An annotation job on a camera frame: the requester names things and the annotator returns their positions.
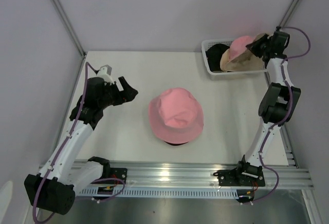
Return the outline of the beige bucket hat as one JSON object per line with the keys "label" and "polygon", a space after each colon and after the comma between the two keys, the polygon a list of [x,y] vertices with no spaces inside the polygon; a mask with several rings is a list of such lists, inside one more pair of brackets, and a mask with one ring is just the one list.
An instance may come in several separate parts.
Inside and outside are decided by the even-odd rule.
{"label": "beige bucket hat", "polygon": [[220,67],[223,72],[237,72],[237,71],[252,71],[264,69],[262,58],[253,55],[248,49],[240,56],[232,61],[229,61],[229,49],[223,54]]}

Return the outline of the black bucket hat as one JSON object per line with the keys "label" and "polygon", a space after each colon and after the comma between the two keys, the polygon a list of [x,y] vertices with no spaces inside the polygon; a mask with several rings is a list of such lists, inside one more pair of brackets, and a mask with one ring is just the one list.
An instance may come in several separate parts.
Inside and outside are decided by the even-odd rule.
{"label": "black bucket hat", "polygon": [[196,124],[187,128],[180,128],[172,135],[170,141],[164,141],[170,146],[181,146],[198,138],[204,128],[204,123]]}

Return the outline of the pink bucket hat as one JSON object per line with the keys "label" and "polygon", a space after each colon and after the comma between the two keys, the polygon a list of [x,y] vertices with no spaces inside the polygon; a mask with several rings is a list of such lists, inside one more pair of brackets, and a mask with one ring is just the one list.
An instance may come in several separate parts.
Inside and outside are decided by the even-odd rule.
{"label": "pink bucket hat", "polygon": [[148,106],[149,124],[153,134],[162,141],[170,141],[180,128],[204,122],[199,102],[184,88],[170,88],[152,99]]}
{"label": "pink bucket hat", "polygon": [[241,36],[237,39],[235,39],[229,48],[229,61],[234,60],[238,56],[240,56],[242,53],[244,53],[247,50],[247,45],[251,44],[255,40],[256,36]]}

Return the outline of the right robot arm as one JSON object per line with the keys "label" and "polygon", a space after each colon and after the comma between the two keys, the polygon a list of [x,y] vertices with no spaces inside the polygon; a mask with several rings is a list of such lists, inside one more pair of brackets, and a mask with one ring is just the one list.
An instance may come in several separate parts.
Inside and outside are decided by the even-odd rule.
{"label": "right robot arm", "polygon": [[265,155],[274,136],[288,122],[297,106],[301,89],[294,87],[288,74],[288,57],[284,50],[290,35],[277,27],[272,35],[265,34],[246,46],[256,57],[261,57],[271,79],[258,110],[260,125],[254,141],[237,166],[213,173],[219,186],[265,186]]}

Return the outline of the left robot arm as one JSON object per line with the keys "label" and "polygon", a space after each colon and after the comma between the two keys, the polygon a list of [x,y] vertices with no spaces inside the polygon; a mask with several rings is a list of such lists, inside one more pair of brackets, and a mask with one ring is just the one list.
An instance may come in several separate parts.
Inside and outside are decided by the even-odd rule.
{"label": "left robot arm", "polygon": [[47,163],[35,175],[25,181],[33,213],[37,209],[65,215],[71,209],[76,195],[91,183],[118,182],[125,184],[110,166],[107,159],[93,156],[84,167],[70,174],[71,167],[82,146],[95,130],[109,106],[131,102],[138,95],[124,77],[119,78],[122,90],[116,82],[101,77],[85,80],[83,93],[69,116],[68,130]]}

